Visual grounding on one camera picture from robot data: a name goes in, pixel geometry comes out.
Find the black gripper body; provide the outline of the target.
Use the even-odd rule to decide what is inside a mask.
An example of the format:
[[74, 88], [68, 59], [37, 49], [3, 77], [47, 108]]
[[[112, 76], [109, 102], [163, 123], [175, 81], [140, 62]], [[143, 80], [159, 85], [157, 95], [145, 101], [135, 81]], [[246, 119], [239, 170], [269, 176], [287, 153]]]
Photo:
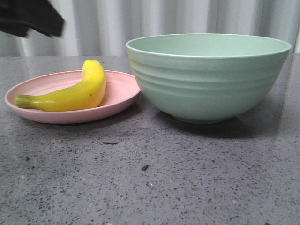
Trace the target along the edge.
[[60, 37], [65, 20], [48, 0], [2, 0], [0, 30], [26, 37], [33, 29], [48, 37]]

